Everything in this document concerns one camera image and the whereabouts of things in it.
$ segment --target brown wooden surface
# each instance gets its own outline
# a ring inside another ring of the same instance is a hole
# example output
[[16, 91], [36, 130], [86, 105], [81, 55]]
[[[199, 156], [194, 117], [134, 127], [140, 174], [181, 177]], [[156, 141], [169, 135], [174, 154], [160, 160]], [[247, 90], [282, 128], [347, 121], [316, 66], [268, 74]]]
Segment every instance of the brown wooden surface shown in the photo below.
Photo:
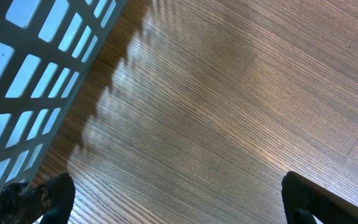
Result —
[[35, 183], [72, 223], [285, 223], [289, 170], [358, 206], [356, 0], [129, 0]]

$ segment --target black object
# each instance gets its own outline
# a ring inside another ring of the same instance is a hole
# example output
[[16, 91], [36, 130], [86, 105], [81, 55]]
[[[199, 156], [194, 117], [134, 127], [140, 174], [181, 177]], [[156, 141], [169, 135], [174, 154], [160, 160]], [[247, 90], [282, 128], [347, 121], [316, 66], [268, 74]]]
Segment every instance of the black object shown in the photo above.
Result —
[[75, 187], [67, 173], [21, 194], [28, 183], [14, 183], [0, 193], [0, 223], [67, 223], [73, 209]]
[[288, 224], [358, 224], [358, 207], [334, 195], [296, 172], [288, 172], [282, 182]]

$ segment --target wood grain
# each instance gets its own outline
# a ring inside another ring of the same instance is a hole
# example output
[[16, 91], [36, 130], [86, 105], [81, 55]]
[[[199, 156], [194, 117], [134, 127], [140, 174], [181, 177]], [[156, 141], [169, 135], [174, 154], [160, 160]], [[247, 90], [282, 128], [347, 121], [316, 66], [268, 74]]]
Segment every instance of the wood grain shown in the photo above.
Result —
[[129, 0], [34, 183], [72, 223], [285, 223], [289, 170], [358, 206], [358, 1]]

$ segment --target gray basket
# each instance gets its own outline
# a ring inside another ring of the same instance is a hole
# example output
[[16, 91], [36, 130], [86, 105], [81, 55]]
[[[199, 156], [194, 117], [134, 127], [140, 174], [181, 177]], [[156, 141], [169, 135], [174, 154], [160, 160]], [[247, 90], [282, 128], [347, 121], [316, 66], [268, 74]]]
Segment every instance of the gray basket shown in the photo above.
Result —
[[0, 191], [34, 178], [125, 2], [0, 1]]

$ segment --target laundry basket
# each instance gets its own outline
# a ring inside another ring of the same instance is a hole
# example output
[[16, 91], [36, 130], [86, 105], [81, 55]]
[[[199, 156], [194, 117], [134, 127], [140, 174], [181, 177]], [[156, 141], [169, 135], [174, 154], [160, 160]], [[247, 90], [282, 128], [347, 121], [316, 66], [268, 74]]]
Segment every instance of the laundry basket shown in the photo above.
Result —
[[0, 1], [0, 191], [34, 178], [125, 3]]

